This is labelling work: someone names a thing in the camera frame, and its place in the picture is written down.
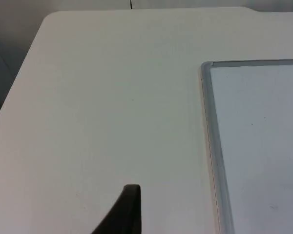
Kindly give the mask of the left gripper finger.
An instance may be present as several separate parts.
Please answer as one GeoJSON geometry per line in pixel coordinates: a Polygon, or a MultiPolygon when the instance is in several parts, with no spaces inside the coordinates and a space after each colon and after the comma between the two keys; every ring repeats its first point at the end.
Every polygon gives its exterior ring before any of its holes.
{"type": "Polygon", "coordinates": [[[138,184],[127,184],[92,234],[140,234],[141,232],[141,187],[138,184]]]}

